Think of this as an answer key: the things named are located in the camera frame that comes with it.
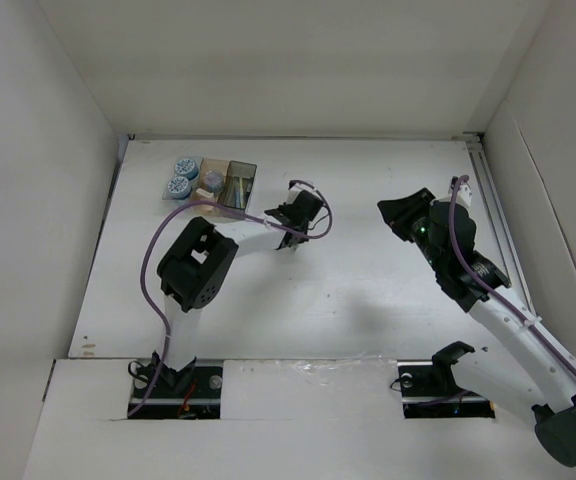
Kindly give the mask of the white staple box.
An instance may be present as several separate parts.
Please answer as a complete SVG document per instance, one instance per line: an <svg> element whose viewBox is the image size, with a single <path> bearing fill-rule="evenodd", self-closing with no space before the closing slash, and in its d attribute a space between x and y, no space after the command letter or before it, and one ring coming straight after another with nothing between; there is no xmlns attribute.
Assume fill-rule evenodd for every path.
<svg viewBox="0 0 576 480"><path fill-rule="evenodd" d="M195 193L199 198L202 198L202 199L213 199L214 198L213 192L204 190L203 188L198 188L195 191Z"/></svg>

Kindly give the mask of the blue white tape jar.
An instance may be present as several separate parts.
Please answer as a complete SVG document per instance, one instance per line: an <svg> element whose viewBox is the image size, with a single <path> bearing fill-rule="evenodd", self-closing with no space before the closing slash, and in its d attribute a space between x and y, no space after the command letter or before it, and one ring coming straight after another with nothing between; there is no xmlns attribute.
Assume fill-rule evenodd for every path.
<svg viewBox="0 0 576 480"><path fill-rule="evenodd" d="M199 176L201 161L200 157L178 157L174 164L175 176L184 177L190 182L195 181Z"/></svg>
<svg viewBox="0 0 576 480"><path fill-rule="evenodd" d="M168 198L175 200L187 199L192 194L191 182L184 176L175 176L171 178L166 187Z"/></svg>

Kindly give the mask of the clear jar of paper clips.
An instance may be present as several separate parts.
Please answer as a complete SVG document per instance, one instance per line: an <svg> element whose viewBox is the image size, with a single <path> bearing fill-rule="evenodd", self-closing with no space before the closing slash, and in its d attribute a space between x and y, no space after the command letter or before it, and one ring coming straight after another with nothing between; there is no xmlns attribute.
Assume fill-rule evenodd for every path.
<svg viewBox="0 0 576 480"><path fill-rule="evenodd" d="M221 171L210 170L203 177L203 187L209 192L220 192L224 184L225 177Z"/></svg>

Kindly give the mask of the yellow highlighter pen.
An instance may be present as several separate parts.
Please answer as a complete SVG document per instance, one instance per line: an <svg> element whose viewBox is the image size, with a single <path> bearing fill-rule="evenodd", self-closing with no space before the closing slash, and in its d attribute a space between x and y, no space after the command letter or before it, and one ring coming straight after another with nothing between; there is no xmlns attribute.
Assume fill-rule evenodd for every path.
<svg viewBox="0 0 576 480"><path fill-rule="evenodd" d="M242 177L244 181L244 193L245 193L245 209L248 206L249 198L254 185L254 179L251 177Z"/></svg>

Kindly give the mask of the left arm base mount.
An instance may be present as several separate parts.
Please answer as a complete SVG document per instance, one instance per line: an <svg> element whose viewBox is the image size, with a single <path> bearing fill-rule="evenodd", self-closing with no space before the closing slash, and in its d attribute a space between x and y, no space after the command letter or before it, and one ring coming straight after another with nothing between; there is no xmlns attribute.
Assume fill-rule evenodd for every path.
<svg viewBox="0 0 576 480"><path fill-rule="evenodd" d="M146 395L159 363L132 361L128 373L133 380L127 407L129 420L217 420L221 416L222 362L193 360L177 371L166 365Z"/></svg>

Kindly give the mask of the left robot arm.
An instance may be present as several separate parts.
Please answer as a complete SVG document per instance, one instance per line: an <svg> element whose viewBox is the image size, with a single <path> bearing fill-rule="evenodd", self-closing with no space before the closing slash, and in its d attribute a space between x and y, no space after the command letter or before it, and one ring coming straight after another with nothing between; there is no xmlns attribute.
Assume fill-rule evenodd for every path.
<svg viewBox="0 0 576 480"><path fill-rule="evenodd" d="M169 324L168 350L160 354L164 365L156 374L164 393L176 397L190 387L186 367L196 359L194 337L202 310L216 299L234 261L309 241L311 225L328 210L320 196L297 189L260 217L239 215L233 222L217 224L197 216L187 223L156 269Z"/></svg>

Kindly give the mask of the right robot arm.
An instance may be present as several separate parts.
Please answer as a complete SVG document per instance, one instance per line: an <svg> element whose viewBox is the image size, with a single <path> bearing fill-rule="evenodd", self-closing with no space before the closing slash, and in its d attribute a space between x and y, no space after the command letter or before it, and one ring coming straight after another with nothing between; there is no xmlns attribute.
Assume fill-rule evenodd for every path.
<svg viewBox="0 0 576 480"><path fill-rule="evenodd" d="M467 187L442 199L423 188L377 204L392 232L419 248L442 292L522 368L514 375L498 366L492 348L456 341L432 356L428 380L441 393L466 390L513 412L552 458L574 468L576 358L529 312L503 271L476 250L471 198Z"/></svg>

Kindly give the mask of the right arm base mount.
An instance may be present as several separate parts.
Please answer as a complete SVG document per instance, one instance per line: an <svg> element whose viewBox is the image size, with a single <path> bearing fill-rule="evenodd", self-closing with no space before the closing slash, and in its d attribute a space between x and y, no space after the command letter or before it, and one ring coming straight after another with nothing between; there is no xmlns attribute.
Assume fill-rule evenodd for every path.
<svg viewBox="0 0 576 480"><path fill-rule="evenodd" d="M443 384L431 360L397 362L397 377L390 389L401 395L405 419L494 419L493 404L485 398Z"/></svg>

